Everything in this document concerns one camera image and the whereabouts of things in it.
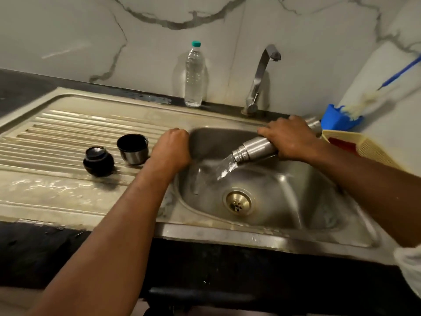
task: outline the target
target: white sleeve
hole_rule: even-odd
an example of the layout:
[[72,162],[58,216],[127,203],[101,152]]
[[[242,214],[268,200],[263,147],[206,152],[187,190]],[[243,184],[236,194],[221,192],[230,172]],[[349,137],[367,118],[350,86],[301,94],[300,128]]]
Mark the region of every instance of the white sleeve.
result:
[[421,298],[421,245],[397,248],[394,257],[411,289]]

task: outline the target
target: red object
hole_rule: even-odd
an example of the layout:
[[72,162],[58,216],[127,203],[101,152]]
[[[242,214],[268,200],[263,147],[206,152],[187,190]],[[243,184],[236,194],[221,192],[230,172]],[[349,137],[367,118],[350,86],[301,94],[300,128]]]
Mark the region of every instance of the red object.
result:
[[330,144],[335,145],[339,147],[340,149],[350,152],[356,156],[360,156],[357,152],[357,145],[355,143],[342,141],[339,138],[334,138],[334,137],[329,137],[328,141]]

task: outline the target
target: person's left hand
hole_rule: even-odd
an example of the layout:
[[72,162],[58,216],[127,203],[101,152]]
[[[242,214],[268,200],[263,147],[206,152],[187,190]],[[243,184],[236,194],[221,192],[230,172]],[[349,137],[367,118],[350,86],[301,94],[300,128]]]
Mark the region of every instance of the person's left hand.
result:
[[177,174],[191,161],[189,133],[179,128],[166,131],[152,149],[151,160],[164,165],[172,175]]

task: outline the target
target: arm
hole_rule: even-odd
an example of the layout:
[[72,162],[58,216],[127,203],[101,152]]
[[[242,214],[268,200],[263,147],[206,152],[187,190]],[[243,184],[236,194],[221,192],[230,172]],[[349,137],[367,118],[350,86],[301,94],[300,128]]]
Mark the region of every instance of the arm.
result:
[[421,244],[420,177],[317,139],[297,116],[270,122],[258,133],[280,158],[308,163],[344,188],[401,246]]
[[145,277],[155,218],[190,161],[188,133],[169,130],[92,234],[45,289],[31,316],[129,315]]

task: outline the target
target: forearm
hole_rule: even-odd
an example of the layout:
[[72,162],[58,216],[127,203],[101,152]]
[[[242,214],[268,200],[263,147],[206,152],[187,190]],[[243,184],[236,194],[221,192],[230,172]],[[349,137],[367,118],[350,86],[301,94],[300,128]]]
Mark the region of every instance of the forearm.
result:
[[156,214],[172,178],[150,159],[49,284],[31,315],[128,315],[143,283]]
[[319,141],[305,161],[344,188],[400,245],[421,244],[421,178]]

